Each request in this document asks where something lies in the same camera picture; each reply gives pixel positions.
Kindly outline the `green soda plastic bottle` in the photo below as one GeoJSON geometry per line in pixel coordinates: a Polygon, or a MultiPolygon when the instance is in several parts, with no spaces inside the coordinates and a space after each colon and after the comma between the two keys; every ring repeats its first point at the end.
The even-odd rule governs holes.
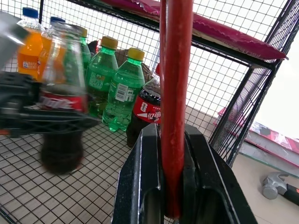
{"type": "Polygon", "coordinates": [[[112,78],[107,105],[102,122],[111,132],[126,131],[139,91],[145,84],[142,72],[144,52],[137,48],[128,50],[127,60],[118,68],[112,78]]]}
{"type": "Polygon", "coordinates": [[[81,44],[81,55],[82,55],[82,61],[83,61],[83,68],[84,68],[84,74],[86,73],[86,70],[88,68],[89,62],[91,60],[91,52],[88,48],[86,38],[87,38],[87,30],[83,27],[79,27],[81,30],[81,38],[80,38],[80,44],[81,44]]]}
{"type": "Polygon", "coordinates": [[[108,92],[113,76],[118,70],[115,57],[118,41],[104,36],[101,39],[100,50],[91,59],[85,78],[87,92],[92,96],[89,101],[89,113],[100,116],[107,105],[108,92]]]}

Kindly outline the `grey book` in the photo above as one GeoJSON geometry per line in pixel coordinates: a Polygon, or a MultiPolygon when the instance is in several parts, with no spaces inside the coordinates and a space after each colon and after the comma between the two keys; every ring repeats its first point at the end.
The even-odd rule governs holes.
{"type": "Polygon", "coordinates": [[[288,173],[299,179],[299,168],[291,165],[290,163],[275,157],[269,153],[264,152],[263,150],[253,148],[253,149],[245,149],[241,148],[239,151],[240,154],[247,156],[251,159],[254,159],[260,163],[263,163],[269,167],[277,169],[281,172],[288,173]]]}

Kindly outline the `plastic cola bottle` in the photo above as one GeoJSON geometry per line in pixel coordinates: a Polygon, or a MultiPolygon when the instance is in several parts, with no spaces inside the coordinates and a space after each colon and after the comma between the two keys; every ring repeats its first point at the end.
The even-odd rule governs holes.
{"type": "Polygon", "coordinates": [[[136,97],[127,127],[127,145],[133,147],[140,131],[151,123],[160,123],[161,118],[160,64],[157,65],[153,78],[145,83],[136,97]]]}

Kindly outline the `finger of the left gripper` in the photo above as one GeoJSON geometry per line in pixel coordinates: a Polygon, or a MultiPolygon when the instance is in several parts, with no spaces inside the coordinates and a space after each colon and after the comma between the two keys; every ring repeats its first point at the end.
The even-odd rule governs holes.
{"type": "Polygon", "coordinates": [[[82,132],[99,123],[98,118],[81,112],[27,110],[21,114],[21,135],[82,132]]]}

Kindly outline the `glass cola bottle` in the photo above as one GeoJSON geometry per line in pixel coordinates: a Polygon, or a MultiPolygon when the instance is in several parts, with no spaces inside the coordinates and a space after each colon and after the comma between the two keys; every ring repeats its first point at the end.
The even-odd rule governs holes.
{"type": "MultiPolygon", "coordinates": [[[[87,90],[80,37],[82,30],[64,22],[52,25],[52,39],[42,75],[41,107],[87,113],[87,90]]],[[[41,160],[53,174],[65,175],[83,158],[82,132],[45,134],[41,160]]]]}

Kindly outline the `orange soda plastic bottle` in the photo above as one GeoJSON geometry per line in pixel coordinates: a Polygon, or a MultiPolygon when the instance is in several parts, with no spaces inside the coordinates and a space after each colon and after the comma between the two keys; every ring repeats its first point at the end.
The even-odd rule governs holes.
{"type": "Polygon", "coordinates": [[[29,32],[25,44],[17,52],[18,72],[31,75],[35,80],[40,81],[38,73],[38,57],[42,51],[43,44],[41,34],[44,28],[39,23],[38,11],[24,7],[22,9],[24,18],[17,24],[29,32]]]}
{"type": "Polygon", "coordinates": [[[42,50],[40,52],[40,55],[38,57],[38,67],[37,67],[37,80],[39,82],[42,81],[43,72],[48,60],[48,55],[50,52],[50,48],[52,45],[52,34],[53,34],[53,28],[52,26],[56,22],[65,22],[64,19],[61,19],[59,17],[52,16],[50,18],[50,27],[42,32],[41,34],[41,40],[42,40],[42,50]]]}

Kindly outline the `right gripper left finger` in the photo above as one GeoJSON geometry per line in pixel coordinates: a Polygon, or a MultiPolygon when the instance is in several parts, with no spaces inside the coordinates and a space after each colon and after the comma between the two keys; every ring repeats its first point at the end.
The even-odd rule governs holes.
{"type": "Polygon", "coordinates": [[[164,196],[157,124],[143,128],[120,170],[111,224],[163,224],[164,196]]]}

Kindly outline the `red bottle opener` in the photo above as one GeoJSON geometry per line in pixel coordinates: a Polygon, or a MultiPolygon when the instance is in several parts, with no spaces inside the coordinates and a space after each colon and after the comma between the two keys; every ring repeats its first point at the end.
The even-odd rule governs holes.
{"type": "Polygon", "coordinates": [[[192,0],[160,1],[161,154],[165,215],[181,215],[186,89],[193,24],[192,0]]]}

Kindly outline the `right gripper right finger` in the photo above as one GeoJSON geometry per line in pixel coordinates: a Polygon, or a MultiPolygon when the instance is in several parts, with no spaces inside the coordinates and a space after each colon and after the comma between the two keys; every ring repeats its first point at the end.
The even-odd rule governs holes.
{"type": "Polygon", "coordinates": [[[185,126],[181,206],[179,224],[257,224],[231,167],[191,125],[185,126]]]}

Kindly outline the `pink cover book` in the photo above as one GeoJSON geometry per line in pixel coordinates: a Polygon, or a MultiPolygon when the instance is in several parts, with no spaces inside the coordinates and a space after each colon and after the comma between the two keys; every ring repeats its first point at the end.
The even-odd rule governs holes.
{"type": "MultiPolygon", "coordinates": [[[[243,113],[238,115],[233,112],[229,115],[214,149],[224,153],[233,149],[245,122],[246,116],[243,113]]],[[[287,137],[258,122],[253,122],[249,127],[241,148],[263,150],[299,168],[299,140],[287,137]]]]}

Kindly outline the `pink chips bag with barcode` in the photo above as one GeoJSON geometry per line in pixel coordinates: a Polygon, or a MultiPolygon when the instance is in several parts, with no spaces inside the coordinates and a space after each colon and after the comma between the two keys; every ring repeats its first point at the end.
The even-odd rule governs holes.
{"type": "Polygon", "coordinates": [[[285,53],[261,40],[195,13],[193,34],[261,60],[286,58],[285,53]]]}

